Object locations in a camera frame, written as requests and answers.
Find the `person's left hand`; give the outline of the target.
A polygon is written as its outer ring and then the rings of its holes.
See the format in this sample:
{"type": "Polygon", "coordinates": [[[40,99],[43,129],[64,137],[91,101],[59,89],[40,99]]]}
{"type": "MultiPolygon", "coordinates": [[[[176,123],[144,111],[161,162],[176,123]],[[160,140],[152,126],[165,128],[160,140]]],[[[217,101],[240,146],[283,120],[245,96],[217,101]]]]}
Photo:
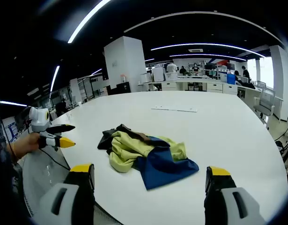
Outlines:
{"type": "Polygon", "coordinates": [[[39,149],[39,133],[30,133],[27,136],[18,139],[13,144],[13,151],[18,159],[24,157],[27,153],[39,149]]]}

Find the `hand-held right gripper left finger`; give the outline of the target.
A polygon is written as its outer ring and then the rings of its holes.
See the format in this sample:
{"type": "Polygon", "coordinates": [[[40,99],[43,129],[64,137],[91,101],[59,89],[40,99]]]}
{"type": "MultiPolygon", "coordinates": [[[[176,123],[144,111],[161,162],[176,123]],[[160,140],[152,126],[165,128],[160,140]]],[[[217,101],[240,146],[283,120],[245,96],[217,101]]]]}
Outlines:
{"type": "Polygon", "coordinates": [[[94,189],[94,165],[74,166],[64,182],[55,184],[41,197],[32,220],[36,225],[92,225],[94,189]]]}

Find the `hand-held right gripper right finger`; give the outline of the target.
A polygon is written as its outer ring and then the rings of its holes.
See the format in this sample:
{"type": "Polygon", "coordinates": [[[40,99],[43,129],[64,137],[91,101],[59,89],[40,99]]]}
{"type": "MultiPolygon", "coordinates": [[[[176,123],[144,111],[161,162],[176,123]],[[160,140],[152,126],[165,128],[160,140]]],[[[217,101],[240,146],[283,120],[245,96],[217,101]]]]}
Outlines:
{"type": "Polygon", "coordinates": [[[231,174],[219,167],[207,167],[205,186],[206,225],[264,225],[258,202],[242,187],[237,187],[231,174]]]}

